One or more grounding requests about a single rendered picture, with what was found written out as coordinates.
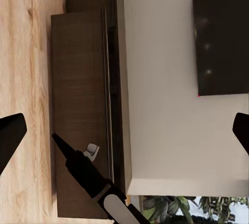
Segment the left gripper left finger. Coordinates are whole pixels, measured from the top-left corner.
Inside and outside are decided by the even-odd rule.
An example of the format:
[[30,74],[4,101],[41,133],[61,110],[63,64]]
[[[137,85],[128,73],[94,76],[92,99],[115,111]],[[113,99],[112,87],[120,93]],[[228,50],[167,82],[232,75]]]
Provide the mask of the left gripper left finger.
[[27,132],[22,113],[0,118],[0,175]]

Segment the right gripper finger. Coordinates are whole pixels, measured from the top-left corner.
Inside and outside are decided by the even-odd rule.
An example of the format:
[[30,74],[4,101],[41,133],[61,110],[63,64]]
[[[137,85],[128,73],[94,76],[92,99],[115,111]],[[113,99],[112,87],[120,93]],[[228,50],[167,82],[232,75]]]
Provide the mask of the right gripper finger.
[[57,143],[57,145],[59,146],[60,150],[62,151],[67,160],[70,160],[79,152],[79,150],[75,151],[71,146],[69,146],[69,144],[67,144],[67,142],[65,142],[56,133],[53,133],[51,136],[54,139],[54,141]]

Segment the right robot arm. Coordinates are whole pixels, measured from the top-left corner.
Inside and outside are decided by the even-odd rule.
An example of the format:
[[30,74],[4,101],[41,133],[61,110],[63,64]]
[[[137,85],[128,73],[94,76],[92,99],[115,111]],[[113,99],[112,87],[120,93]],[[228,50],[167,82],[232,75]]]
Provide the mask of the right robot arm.
[[85,189],[91,198],[96,197],[109,183],[110,188],[98,200],[98,204],[114,219],[113,224],[151,224],[133,204],[127,206],[127,196],[110,179],[105,179],[92,164],[99,147],[89,143],[86,151],[75,151],[59,135],[52,138],[68,160],[65,166],[74,179]]

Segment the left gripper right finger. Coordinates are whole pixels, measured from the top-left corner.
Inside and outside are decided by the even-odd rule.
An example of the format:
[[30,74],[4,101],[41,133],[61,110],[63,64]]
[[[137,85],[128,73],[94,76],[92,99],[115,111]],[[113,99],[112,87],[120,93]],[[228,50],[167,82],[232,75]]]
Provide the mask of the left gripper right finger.
[[249,115],[237,113],[234,118],[232,130],[249,154]]

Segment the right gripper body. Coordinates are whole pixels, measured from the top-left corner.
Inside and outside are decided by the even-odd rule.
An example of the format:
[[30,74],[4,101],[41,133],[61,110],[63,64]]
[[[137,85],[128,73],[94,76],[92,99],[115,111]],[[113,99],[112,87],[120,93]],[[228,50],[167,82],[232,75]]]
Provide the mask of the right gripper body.
[[82,187],[85,187],[97,174],[100,174],[98,169],[81,151],[68,160],[65,166]]

